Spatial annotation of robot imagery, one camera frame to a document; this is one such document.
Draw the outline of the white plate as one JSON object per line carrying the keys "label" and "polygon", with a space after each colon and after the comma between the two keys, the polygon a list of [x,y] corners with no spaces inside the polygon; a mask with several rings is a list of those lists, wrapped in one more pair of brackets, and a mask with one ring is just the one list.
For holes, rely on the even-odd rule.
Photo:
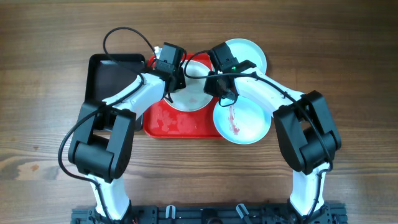
{"label": "white plate", "polygon": [[[207,76],[210,69],[201,62],[190,61],[187,66],[187,73],[193,77]],[[171,103],[169,100],[165,102],[172,108],[183,111],[191,112],[204,108],[213,97],[206,94],[203,89],[205,86],[205,79],[192,79],[185,77],[186,87],[175,93],[171,93]]]}

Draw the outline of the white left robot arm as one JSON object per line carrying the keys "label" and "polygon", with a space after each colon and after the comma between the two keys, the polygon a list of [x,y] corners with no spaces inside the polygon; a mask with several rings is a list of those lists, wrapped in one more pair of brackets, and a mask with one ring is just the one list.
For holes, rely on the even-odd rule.
{"label": "white left robot arm", "polygon": [[78,121],[64,139],[71,141],[68,160],[79,172],[71,177],[89,182],[95,193],[95,221],[133,222],[123,174],[131,158],[136,120],[165,95],[184,88],[182,64],[156,60],[154,67],[137,70],[116,62],[136,79],[113,96],[82,104]]}

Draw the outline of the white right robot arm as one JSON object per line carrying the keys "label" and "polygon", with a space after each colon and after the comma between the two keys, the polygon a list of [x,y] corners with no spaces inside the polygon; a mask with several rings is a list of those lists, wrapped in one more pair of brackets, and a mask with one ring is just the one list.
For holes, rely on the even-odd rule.
{"label": "white right robot arm", "polygon": [[300,222],[319,216],[326,173],[333,170],[341,137],[322,94],[291,90],[245,60],[205,77],[205,93],[229,101],[247,99],[274,120],[279,149],[293,170],[288,206]]}

